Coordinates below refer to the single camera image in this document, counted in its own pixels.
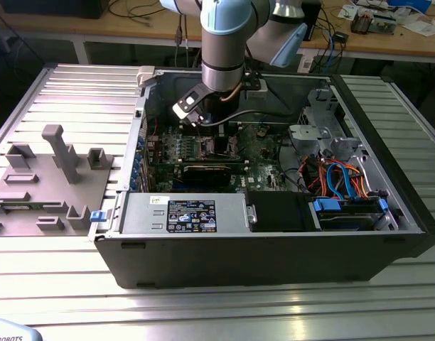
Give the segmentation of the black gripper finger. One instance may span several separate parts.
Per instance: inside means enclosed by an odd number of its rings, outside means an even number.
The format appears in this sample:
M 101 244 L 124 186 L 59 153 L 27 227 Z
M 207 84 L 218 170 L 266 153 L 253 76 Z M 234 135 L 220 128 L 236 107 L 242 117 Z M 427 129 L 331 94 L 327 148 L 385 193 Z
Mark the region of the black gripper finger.
M 218 126 L 215 131 L 214 137 L 214 152 L 215 153 L 224 153 L 227 150 L 228 146 L 228 132 L 227 132 L 228 124 L 221 124 Z

